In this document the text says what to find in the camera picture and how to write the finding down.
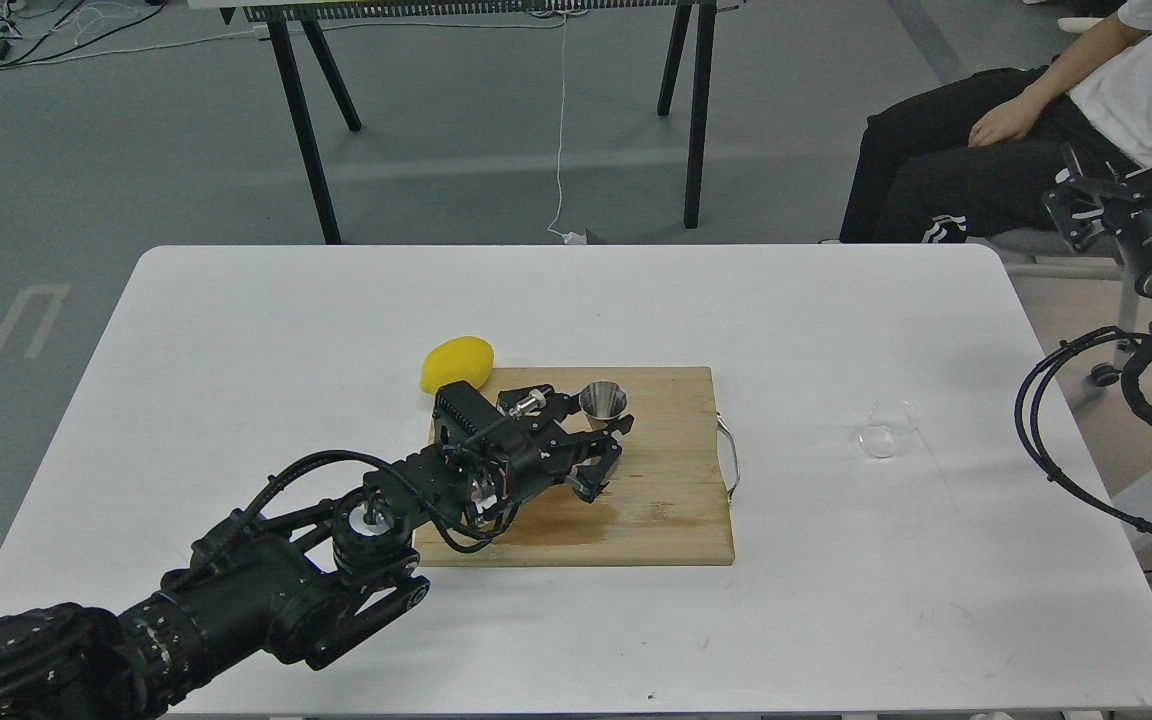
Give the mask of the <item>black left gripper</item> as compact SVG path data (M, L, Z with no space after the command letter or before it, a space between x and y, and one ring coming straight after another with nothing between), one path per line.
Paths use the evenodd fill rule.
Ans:
M463 381L435 392L435 446L453 470L450 497L467 525L505 520L550 487L570 487L585 503L602 495L635 418L568 429L576 414L579 400L553 386L500 391L495 406Z

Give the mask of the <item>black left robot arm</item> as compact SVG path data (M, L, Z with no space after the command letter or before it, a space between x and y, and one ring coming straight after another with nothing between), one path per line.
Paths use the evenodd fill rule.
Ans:
M355 450L291 462L129 609L0 617L0 719L156 719L259 651L324 669L429 594L420 526L476 553L548 488L602 495L632 429L627 404L608 381L495 402L445 384L429 446L397 462Z

